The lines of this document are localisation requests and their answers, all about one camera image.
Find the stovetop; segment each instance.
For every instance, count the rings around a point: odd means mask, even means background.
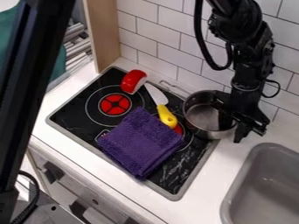
[[[137,107],[144,107],[157,116],[156,104],[145,87],[141,87],[134,95],[122,92],[120,83],[125,74],[119,68],[110,68],[47,118],[53,128],[117,167],[101,152],[97,138],[111,131]],[[143,183],[169,200],[180,200],[211,154],[214,144],[194,136],[184,126],[184,101],[161,90],[169,100],[167,108],[178,119],[175,131],[182,135],[184,145]]]

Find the red object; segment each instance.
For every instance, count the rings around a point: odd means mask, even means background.
[[[183,135],[184,133],[184,131],[183,131],[183,128],[182,128],[182,126],[178,123],[177,124],[177,127],[176,128],[174,128],[173,129],[174,131],[176,131],[179,135]]]
[[[122,91],[134,94],[146,81],[147,74],[141,70],[132,70],[122,79]]]
[[[129,98],[123,94],[110,94],[100,102],[101,111],[108,116],[120,116],[130,107]]]

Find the wooden panel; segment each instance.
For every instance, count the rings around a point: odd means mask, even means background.
[[[98,73],[121,56],[116,0],[84,0]]]

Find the cable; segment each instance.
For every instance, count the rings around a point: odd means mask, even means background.
[[[265,95],[264,93],[261,93],[261,95],[262,95],[263,97],[267,98],[267,99],[275,98],[275,97],[281,92],[281,90],[282,90],[282,86],[281,86],[281,84],[280,84],[278,81],[275,81],[275,80],[268,80],[268,79],[265,79],[265,82],[270,82],[270,83],[274,83],[274,84],[276,84],[277,87],[278,87],[278,90],[277,90],[277,92],[276,92],[275,94],[273,94],[273,95]]]
[[[29,174],[25,171],[20,171],[18,174],[27,177],[28,179],[30,179],[30,181],[33,182],[33,184],[35,185],[35,195],[34,195],[33,200],[31,201],[31,203],[28,205],[28,207],[20,215],[18,215],[10,224],[20,224],[20,223],[23,223],[24,221],[26,221],[26,219],[29,217],[29,215],[35,209],[36,204],[39,199],[38,181],[31,174]]]
[[[202,27],[201,27],[201,17],[203,14],[203,0],[197,0],[195,4],[195,11],[194,11],[194,31],[195,36],[200,46],[201,52],[203,53],[206,62],[209,66],[216,71],[222,71],[227,69],[233,63],[233,49],[230,42],[226,42],[226,54],[227,54],[227,63],[224,66],[219,66],[213,60],[209,50],[206,47],[205,40],[203,37]]]

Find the silver pot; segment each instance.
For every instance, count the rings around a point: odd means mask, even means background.
[[[216,93],[217,91],[200,91],[191,94],[184,102],[186,125],[199,137],[208,139],[228,137],[232,135],[236,126],[236,122],[229,122],[227,116],[212,106]]]

